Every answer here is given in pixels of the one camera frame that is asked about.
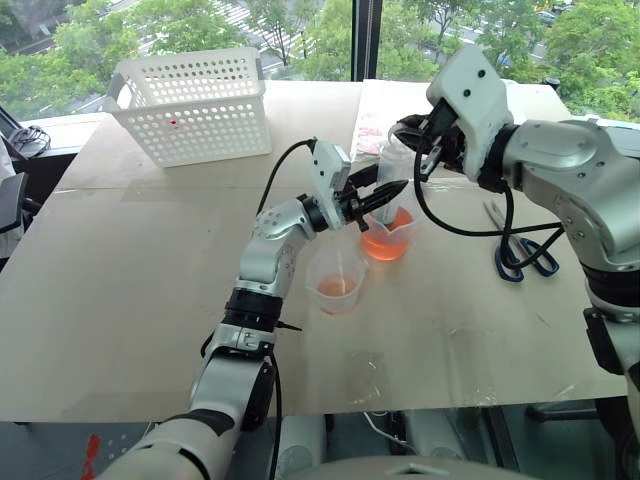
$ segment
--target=orange liquid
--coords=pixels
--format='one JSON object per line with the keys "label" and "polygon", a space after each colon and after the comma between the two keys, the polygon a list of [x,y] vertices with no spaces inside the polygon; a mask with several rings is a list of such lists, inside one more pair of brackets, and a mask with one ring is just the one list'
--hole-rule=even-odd
{"label": "orange liquid", "polygon": [[331,275],[318,285],[318,291],[327,297],[343,297],[356,288],[356,282],[342,275]]}
{"label": "orange liquid", "polygon": [[[393,223],[387,227],[390,232],[413,221],[411,214],[404,208],[398,208]],[[402,241],[391,240],[390,236],[379,227],[374,227],[360,235],[360,244],[368,255],[376,260],[391,261],[402,257],[409,246],[409,237]]]}

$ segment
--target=clear plastic cup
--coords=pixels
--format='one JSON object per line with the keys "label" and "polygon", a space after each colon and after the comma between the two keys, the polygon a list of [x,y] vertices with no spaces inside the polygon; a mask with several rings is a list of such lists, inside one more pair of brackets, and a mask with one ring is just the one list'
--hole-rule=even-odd
{"label": "clear plastic cup", "polygon": [[367,215],[369,230],[360,234],[360,244],[367,254],[376,260],[391,261],[402,257],[411,241],[415,221],[411,213],[398,207],[396,216],[387,226],[373,215]]}
{"label": "clear plastic cup", "polygon": [[353,248],[323,248],[307,267],[306,287],[312,301],[327,313],[351,310],[367,271],[367,262]]}

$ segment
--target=crosswalk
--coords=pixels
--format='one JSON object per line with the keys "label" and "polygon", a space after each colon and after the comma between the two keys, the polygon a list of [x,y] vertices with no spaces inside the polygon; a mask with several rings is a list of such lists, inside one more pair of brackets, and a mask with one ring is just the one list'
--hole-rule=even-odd
{"label": "crosswalk", "polygon": [[[221,0],[213,0],[212,3],[216,11],[225,18],[227,23],[238,27],[246,33],[251,40],[260,42],[260,53],[266,52],[269,49],[269,45],[273,46],[279,44],[279,41],[276,41],[276,34],[274,32],[261,30],[260,28],[252,28],[247,25],[246,20],[251,15],[251,12],[249,12],[247,7],[237,4],[233,5]],[[264,19],[260,19],[257,23],[260,25],[264,23],[264,21]],[[293,45],[299,36],[300,34],[296,34],[293,37],[290,37],[285,33],[282,37],[282,42],[285,48]]]}

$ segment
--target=cable connector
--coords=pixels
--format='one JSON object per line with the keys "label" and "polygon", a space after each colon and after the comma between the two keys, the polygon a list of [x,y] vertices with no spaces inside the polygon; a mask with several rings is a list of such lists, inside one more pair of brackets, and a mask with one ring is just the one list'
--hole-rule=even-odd
{"label": "cable connector", "polygon": [[295,327],[293,325],[289,325],[288,323],[284,323],[284,322],[281,322],[279,320],[278,320],[278,323],[276,323],[276,327],[277,328],[286,328],[287,330],[294,330],[296,332],[301,332],[302,331],[301,328]]}

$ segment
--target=window ledge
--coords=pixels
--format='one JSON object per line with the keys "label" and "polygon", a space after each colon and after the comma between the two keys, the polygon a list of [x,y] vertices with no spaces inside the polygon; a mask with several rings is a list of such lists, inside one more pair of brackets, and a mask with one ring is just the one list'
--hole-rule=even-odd
{"label": "window ledge", "polygon": [[24,127],[37,125],[49,134],[51,147],[40,155],[43,158],[78,153],[106,115],[105,112],[84,113],[21,121],[20,124]]}

